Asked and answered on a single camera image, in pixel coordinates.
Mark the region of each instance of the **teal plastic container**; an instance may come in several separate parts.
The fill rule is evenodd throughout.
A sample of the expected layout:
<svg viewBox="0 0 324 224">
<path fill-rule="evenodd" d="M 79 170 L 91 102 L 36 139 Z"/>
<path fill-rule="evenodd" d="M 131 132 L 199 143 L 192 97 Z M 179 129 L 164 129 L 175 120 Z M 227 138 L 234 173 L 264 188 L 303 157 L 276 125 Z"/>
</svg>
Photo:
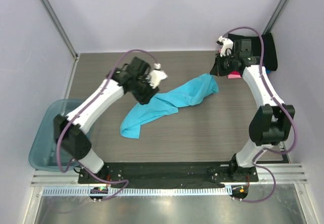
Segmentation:
<svg viewBox="0 0 324 224">
<path fill-rule="evenodd" d="M 29 163 L 37 170 L 58 172 L 56 161 L 56 142 L 54 141 L 54 124 L 53 120 L 57 114 L 67 115 L 69 112 L 80 106 L 84 100 L 79 99 L 62 99 L 54 102 L 47 109 L 45 116 L 40 124 L 34 143 L 29 152 Z M 62 166 L 65 168 L 72 156 L 61 148 Z"/>
</svg>

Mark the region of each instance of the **camera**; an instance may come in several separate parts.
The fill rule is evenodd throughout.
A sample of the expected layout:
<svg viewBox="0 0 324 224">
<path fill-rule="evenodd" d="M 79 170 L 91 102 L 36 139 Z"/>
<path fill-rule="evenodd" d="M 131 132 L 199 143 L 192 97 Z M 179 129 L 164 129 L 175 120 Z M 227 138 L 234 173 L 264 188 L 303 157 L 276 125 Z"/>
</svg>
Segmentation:
<svg viewBox="0 0 324 224">
<path fill-rule="evenodd" d="M 260 57 L 253 56 L 251 49 L 252 43 L 250 39 L 235 40 L 233 51 L 227 56 L 216 54 L 215 63 L 210 71 L 214 76 L 227 76 L 233 71 L 239 72 L 242 76 L 245 67 L 259 64 Z"/>
</svg>

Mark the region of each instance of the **white partition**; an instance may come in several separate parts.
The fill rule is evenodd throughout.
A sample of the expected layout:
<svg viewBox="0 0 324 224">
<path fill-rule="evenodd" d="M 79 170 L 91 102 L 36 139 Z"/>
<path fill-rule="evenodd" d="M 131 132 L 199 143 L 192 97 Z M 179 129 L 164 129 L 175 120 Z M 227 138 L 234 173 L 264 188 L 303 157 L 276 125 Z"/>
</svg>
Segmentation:
<svg viewBox="0 0 324 224">
<path fill-rule="evenodd" d="M 305 170 L 320 223 L 324 223 L 323 22 L 323 0 L 290 0 L 273 28 L 279 65 L 270 75 L 278 94 L 296 108 L 299 140 L 290 157 Z"/>
<path fill-rule="evenodd" d="M 39 0 L 0 0 L 1 223 L 23 222 L 34 172 L 28 154 L 72 63 Z"/>
<path fill-rule="evenodd" d="M 227 30 L 262 31 L 279 0 L 49 0 L 75 49 L 213 50 Z"/>
</svg>

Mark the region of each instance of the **perforated metal strip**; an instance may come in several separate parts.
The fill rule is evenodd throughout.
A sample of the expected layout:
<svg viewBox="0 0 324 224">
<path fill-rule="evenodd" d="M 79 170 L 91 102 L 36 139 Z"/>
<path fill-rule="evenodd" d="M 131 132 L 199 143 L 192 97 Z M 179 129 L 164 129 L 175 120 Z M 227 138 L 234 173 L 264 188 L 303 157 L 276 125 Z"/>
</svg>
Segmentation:
<svg viewBox="0 0 324 224">
<path fill-rule="evenodd" d="M 44 187 L 42 196 L 105 196 L 103 194 L 90 194 L 93 187 Z M 116 193 L 118 189 L 109 188 L 108 195 Z M 200 189 L 200 190 L 146 190 L 125 189 L 119 196 L 188 196 L 188 195 L 231 195 L 231 186 L 222 189 Z"/>
</svg>

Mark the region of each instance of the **blue cloth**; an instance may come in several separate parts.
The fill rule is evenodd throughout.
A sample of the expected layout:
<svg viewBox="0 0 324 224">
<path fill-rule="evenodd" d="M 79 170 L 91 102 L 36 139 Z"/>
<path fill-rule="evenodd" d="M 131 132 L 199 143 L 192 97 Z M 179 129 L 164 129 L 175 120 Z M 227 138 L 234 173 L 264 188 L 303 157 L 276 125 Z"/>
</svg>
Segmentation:
<svg viewBox="0 0 324 224">
<path fill-rule="evenodd" d="M 200 104 L 212 93 L 218 93 L 218 85 L 213 76 L 206 73 L 172 91 L 158 93 L 147 105 L 137 103 L 132 108 L 120 126 L 120 134 L 123 137 L 138 139 L 141 125 L 164 115 L 176 114 L 178 107 Z"/>
</svg>

